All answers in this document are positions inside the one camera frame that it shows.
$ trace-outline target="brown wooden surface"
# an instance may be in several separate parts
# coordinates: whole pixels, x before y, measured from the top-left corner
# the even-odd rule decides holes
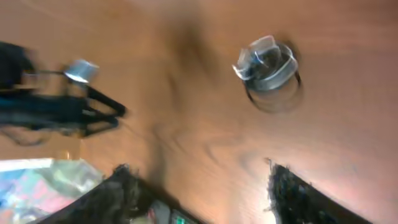
[[[106,173],[140,168],[205,220],[271,223],[270,157],[372,222],[396,223],[397,10],[394,0],[1,1],[0,39],[36,49],[47,68],[98,64],[93,85],[130,113],[81,156]],[[231,68],[268,34],[300,51],[305,94],[289,113],[255,109]],[[2,159],[52,155],[1,142]]]

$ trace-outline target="black object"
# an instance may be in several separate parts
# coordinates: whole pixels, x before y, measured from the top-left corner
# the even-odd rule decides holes
[[[279,224],[369,224],[297,177],[275,164],[269,181],[272,210]]]
[[[35,95],[34,89],[18,89],[22,76],[37,71],[27,58],[25,49],[0,42],[0,126],[18,126],[33,131],[41,129],[62,130],[63,134],[79,131],[82,137],[91,136],[118,127],[118,118],[126,113],[126,107],[108,98],[90,86],[84,86],[86,97]],[[66,88],[72,85],[69,80]],[[113,111],[103,113],[90,104],[106,105]],[[94,124],[106,123],[100,128]]]
[[[153,189],[128,166],[121,165],[111,177],[69,206],[41,220],[39,224],[129,224],[154,214],[156,224],[200,224],[178,201]]]

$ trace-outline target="wood grain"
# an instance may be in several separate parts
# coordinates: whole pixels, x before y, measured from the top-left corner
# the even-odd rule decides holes
[[[81,156],[108,174],[139,168],[205,220],[272,223],[270,157],[370,221],[395,223],[397,10],[393,0],[3,1],[0,39],[36,49],[47,68],[98,64],[94,86],[130,113],[84,140]],[[300,53],[304,98],[288,113],[255,109],[231,69],[269,34]],[[10,148],[2,158],[23,156]]]

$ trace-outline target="wooden table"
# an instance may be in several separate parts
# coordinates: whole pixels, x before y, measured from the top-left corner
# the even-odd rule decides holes
[[[130,112],[119,130],[84,140],[81,156],[108,174],[139,168],[205,220],[271,223],[270,157],[370,221],[396,223],[397,9],[393,0],[3,1],[0,39],[36,49],[47,68],[98,64],[93,85]],[[241,47],[269,34],[300,52],[304,98],[288,113],[255,109],[231,68]],[[29,150],[2,147],[2,158]]]

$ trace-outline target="green light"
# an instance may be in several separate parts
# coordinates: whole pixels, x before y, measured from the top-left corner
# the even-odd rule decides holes
[[[177,224],[184,224],[185,223],[185,219],[181,218],[181,217],[177,217]]]

